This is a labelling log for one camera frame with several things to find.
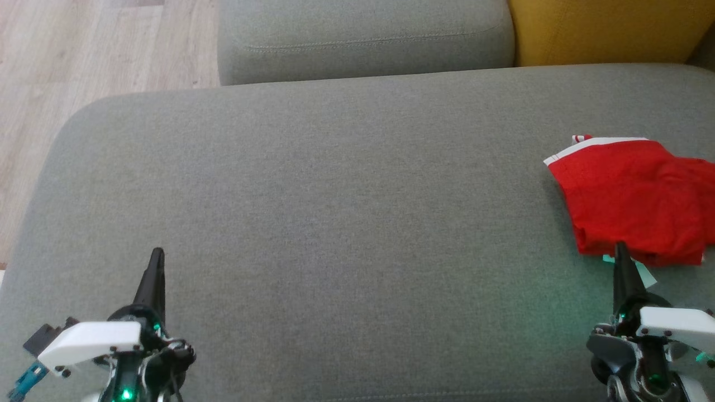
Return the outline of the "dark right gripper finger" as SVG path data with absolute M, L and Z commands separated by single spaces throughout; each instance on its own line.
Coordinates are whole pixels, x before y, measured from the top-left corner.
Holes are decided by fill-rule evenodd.
M 636 314 L 649 302 L 649 294 L 625 242 L 614 250 L 613 312 Z

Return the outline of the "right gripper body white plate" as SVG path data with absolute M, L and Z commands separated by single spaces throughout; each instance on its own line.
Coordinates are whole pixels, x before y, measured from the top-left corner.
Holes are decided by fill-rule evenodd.
M 666 381 L 669 362 L 681 356 L 671 351 L 675 343 L 713 361 L 712 311 L 674 308 L 653 293 L 615 293 L 610 321 L 593 328 L 587 349 L 598 381 L 623 376 L 643 360 L 648 381 Z

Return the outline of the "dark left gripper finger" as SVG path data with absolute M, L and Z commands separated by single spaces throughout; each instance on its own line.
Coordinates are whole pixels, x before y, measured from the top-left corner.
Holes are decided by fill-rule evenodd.
M 166 291 L 164 274 L 164 250 L 156 247 L 151 252 L 150 262 L 136 290 L 133 304 L 150 308 L 161 323 L 165 321 Z

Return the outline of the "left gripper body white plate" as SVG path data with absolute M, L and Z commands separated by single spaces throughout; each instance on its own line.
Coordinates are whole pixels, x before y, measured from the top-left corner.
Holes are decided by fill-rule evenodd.
M 89 361 L 105 364 L 105 393 L 177 393 L 194 364 L 194 348 L 171 337 L 150 308 L 131 304 L 106 321 L 76 322 L 62 329 L 37 359 L 57 372 Z

